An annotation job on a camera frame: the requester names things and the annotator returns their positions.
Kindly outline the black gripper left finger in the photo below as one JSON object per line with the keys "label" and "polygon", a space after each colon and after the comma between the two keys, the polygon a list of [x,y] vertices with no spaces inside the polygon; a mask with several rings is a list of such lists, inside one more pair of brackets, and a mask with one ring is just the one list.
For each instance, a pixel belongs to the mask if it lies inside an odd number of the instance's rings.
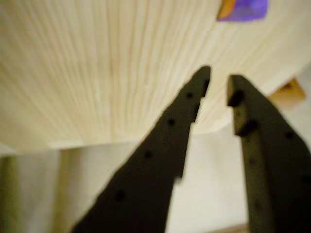
{"label": "black gripper left finger", "polygon": [[172,190],[184,170],[190,127],[206,95],[211,68],[181,88],[130,158],[113,175],[74,233],[162,233]]}

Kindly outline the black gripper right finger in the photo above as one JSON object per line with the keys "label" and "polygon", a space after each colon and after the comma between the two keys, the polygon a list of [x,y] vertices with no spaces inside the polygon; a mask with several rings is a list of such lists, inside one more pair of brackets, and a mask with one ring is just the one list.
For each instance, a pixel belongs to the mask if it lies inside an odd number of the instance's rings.
{"label": "black gripper right finger", "polygon": [[231,75],[227,104],[242,144],[251,233],[311,230],[311,153],[280,111],[242,75]]}

